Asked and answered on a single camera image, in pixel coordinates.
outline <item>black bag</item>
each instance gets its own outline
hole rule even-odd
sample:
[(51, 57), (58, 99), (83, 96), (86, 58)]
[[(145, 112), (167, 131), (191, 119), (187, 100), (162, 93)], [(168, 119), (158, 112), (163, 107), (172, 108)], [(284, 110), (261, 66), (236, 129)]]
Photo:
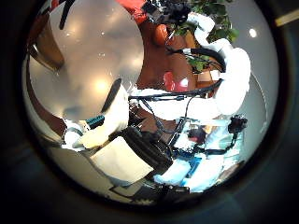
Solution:
[(137, 128), (128, 127), (113, 133), (109, 141), (118, 136), (123, 137), (134, 153), (154, 169), (152, 175), (162, 175), (172, 165), (169, 145), (162, 139), (157, 140), (154, 133), (140, 132)]

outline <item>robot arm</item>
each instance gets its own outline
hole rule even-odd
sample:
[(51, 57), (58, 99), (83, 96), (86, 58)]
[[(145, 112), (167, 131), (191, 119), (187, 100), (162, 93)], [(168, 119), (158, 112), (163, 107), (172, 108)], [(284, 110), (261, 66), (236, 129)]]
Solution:
[(104, 117), (105, 121), (103, 125), (87, 131), (79, 138), (75, 145), (83, 145), (86, 148), (102, 146), (112, 133), (128, 126), (128, 94), (122, 85), (110, 108), (104, 113)]
[[(193, 98), (189, 104), (188, 117), (192, 119), (214, 119), (218, 115), (232, 115), (242, 105), (246, 92), (249, 90), (250, 59), (249, 55), (233, 46), (226, 39), (207, 43), (206, 37), (214, 26), (214, 21), (208, 17), (190, 13), (188, 22), (196, 24), (195, 38), (205, 48), (218, 52), (226, 65), (225, 73), (213, 72), (213, 79), (223, 79), (213, 98)], [(183, 53), (191, 53), (191, 49), (183, 49)], [(137, 95), (153, 95), (161, 91), (145, 89), (133, 92)], [(173, 102), (149, 102), (155, 115), (161, 119), (177, 119), (183, 117), (190, 98)]]

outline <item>black camera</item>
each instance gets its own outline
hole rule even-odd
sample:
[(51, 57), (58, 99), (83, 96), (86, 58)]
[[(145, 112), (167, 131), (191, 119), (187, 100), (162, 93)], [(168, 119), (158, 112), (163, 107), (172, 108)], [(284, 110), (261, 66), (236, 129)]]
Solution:
[(191, 7), (187, 1), (147, 1), (141, 9), (147, 14), (149, 20), (159, 24), (182, 24), (188, 19)]

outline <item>black strap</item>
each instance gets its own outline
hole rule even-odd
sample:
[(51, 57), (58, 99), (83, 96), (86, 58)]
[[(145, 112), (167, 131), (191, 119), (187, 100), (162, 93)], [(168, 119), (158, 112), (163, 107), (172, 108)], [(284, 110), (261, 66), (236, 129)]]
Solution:
[(64, 11), (63, 11), (63, 15), (60, 19), (59, 29), (61, 29), (61, 30), (64, 29), (64, 25), (65, 25), (65, 21), (66, 21), (69, 9), (72, 7), (74, 2), (75, 2), (75, 0), (65, 0)]

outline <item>wire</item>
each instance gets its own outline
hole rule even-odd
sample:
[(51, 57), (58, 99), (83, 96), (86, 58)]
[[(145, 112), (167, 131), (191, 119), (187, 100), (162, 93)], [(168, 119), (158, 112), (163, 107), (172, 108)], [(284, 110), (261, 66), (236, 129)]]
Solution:
[(152, 108), (150, 107), (150, 105), (148, 104), (148, 102), (144, 99), (141, 100), (142, 103), (150, 110), (154, 120), (155, 120), (155, 123), (156, 123), (156, 126), (159, 130), (161, 130), (162, 132), (164, 133), (176, 133), (178, 131), (178, 127), (173, 130), (173, 131), (170, 131), (170, 130), (167, 130), (164, 128), (163, 124), (157, 119), (157, 116), (155, 115), (155, 113), (153, 112)]

